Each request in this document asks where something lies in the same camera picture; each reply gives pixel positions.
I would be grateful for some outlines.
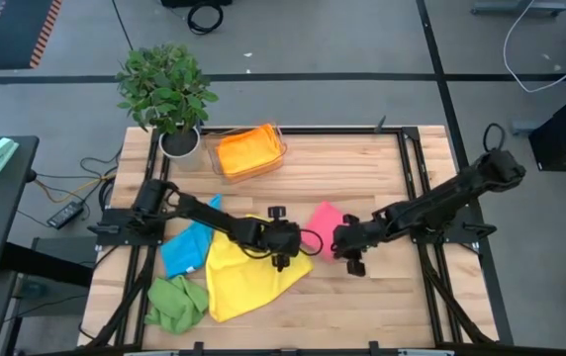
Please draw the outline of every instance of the white cable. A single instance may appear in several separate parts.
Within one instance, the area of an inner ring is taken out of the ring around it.
[[[539,92],[541,90],[544,89],[548,89],[551,88],[554,85],[560,84],[560,82],[562,82],[563,80],[566,79],[566,74],[554,81],[551,84],[547,84],[545,86],[539,87],[539,88],[535,88],[535,89],[527,89],[522,82],[520,81],[520,79],[514,74],[514,72],[512,71],[512,69],[510,68],[510,65],[508,64],[508,41],[510,40],[510,35],[512,34],[512,31],[514,30],[514,28],[517,26],[517,24],[520,22],[520,20],[522,19],[522,17],[524,16],[524,14],[527,13],[527,11],[531,8],[531,5],[533,5],[533,2],[535,0],[531,0],[531,2],[529,3],[529,5],[527,5],[527,8],[524,9],[524,11],[522,12],[522,14],[520,14],[519,18],[514,22],[514,24],[510,27],[510,30],[508,31],[508,35],[505,37],[505,42],[503,43],[503,62],[505,63],[505,68],[508,70],[508,72],[514,77],[514,79],[519,83],[520,88],[522,88],[522,90],[524,90],[527,93],[536,93]]]

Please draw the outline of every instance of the blue cloth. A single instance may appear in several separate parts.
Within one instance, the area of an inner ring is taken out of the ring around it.
[[[222,196],[216,195],[209,205],[219,209]],[[199,222],[191,223],[188,228],[160,247],[160,254],[169,279],[191,273],[202,267],[213,240],[213,229]]]

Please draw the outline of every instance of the green leaves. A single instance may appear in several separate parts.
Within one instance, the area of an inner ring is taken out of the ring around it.
[[[153,77],[153,81],[155,82],[155,84],[159,85],[160,87],[167,89],[171,87],[171,81],[168,80],[166,74],[162,72],[155,74],[155,76]]]
[[[184,72],[184,84],[191,84],[193,82],[193,72],[187,70]]]
[[[142,55],[142,53],[135,50],[131,50],[129,52],[129,59],[131,61],[144,62],[144,56]]]
[[[188,101],[188,104],[194,109],[202,109],[202,101],[199,100],[195,95],[187,95],[186,100]]]
[[[208,113],[206,113],[204,110],[202,109],[194,109],[195,110],[195,114],[197,114],[197,117],[202,119],[203,121],[207,121],[208,120]]]
[[[178,125],[194,127],[207,121],[207,103],[219,97],[207,90],[210,81],[197,60],[183,45],[163,44],[132,50],[116,78],[126,98],[119,108],[128,110],[141,127],[154,126],[161,133],[175,133]]]
[[[153,96],[160,99],[168,99],[173,94],[173,91],[169,88],[157,88],[153,90]]]
[[[160,105],[156,106],[155,109],[160,114],[166,114],[166,113],[170,112],[171,110],[176,110],[177,107],[173,104],[160,104]]]
[[[211,93],[210,91],[205,90],[202,93],[202,99],[210,103],[215,103],[216,101],[220,100],[220,97],[218,97],[215,93]]]

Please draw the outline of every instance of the yellow cloth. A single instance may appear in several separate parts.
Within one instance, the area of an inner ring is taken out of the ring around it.
[[[277,272],[269,257],[249,258],[224,233],[215,231],[206,260],[211,316],[222,322],[263,307],[313,268],[312,260],[300,253]]]
[[[282,149],[274,127],[266,124],[222,138],[217,154],[224,174],[232,176],[276,161]]]

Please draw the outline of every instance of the plastic container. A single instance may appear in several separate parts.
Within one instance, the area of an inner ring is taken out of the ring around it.
[[[209,133],[204,139],[213,170],[229,183],[271,172],[283,165],[287,145],[274,124]]]

